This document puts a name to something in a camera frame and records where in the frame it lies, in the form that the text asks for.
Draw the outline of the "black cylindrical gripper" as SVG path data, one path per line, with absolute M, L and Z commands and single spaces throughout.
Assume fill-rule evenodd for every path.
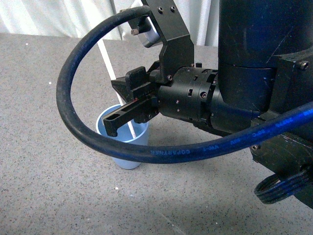
M 140 66 L 111 82 L 126 104 L 102 118 L 108 136 L 117 137 L 118 128 L 131 120 L 147 123 L 158 111 L 166 117 L 212 126 L 211 103 L 217 70 L 182 67 L 169 84 L 158 88 L 157 95 L 151 71 Z

